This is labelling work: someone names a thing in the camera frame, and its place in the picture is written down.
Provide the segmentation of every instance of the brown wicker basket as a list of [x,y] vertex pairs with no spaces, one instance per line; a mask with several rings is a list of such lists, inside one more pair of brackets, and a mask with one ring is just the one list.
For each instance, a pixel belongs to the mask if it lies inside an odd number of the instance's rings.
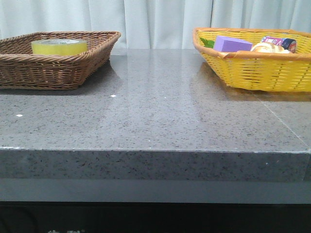
[[[0,89],[76,89],[102,66],[120,32],[38,32],[0,40]],[[35,55],[31,42],[83,39],[87,51],[75,56]]]

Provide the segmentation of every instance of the countertop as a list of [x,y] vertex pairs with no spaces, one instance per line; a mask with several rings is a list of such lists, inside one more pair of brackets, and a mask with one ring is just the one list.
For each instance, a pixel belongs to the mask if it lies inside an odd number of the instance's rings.
[[196,50],[113,50],[79,89],[0,109],[2,179],[311,181],[311,94],[227,87]]

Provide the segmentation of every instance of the wicker basket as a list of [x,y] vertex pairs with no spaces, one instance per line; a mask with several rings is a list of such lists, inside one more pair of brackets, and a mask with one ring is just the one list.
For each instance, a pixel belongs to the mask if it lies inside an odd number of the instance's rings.
[[[76,89],[110,56],[120,32],[38,32],[0,40],[0,89]],[[35,55],[31,42],[83,39],[87,51],[75,56]]]
[[[259,43],[266,35],[297,41],[294,54],[250,51],[218,52],[204,47],[200,37],[224,35]],[[215,73],[231,87],[263,91],[311,91],[311,34],[294,30],[195,28],[193,44]]]

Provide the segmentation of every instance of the basket rim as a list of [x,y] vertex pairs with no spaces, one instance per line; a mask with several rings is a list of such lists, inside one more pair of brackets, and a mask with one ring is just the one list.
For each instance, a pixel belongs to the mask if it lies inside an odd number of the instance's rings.
[[121,33],[118,31],[55,31],[55,32],[35,32],[35,33],[29,33],[14,37],[9,37],[5,39],[0,39],[0,42],[7,42],[7,41],[14,41],[18,39],[23,39],[29,36],[35,36],[35,35],[65,35],[65,34],[98,34],[98,33],[110,33],[113,34],[112,37],[110,37],[108,40],[103,41],[100,45],[98,45],[96,48],[90,49],[88,51],[82,52],[77,55],[41,55],[41,54],[0,54],[0,61],[7,59],[12,62],[16,61],[27,61],[27,62],[76,62],[76,61],[82,61],[91,58],[94,54],[99,52],[103,47],[111,46],[113,45],[120,37]]
[[264,53],[253,51],[238,51],[238,52],[219,52],[211,48],[204,47],[198,43],[198,32],[270,32],[270,33],[290,33],[302,35],[311,38],[311,33],[304,33],[292,29],[247,29],[247,28],[207,28],[197,27],[193,29],[192,42],[194,47],[202,53],[206,53],[213,57],[222,59],[270,59],[270,60],[284,60],[284,61],[311,61],[311,53]]

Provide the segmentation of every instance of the green leaf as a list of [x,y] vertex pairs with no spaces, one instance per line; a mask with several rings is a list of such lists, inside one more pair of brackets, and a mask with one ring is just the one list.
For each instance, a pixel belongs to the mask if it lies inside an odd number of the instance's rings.
[[211,48],[211,49],[214,48],[215,41],[206,40],[206,39],[201,38],[201,37],[200,37],[200,40],[204,43],[204,47]]

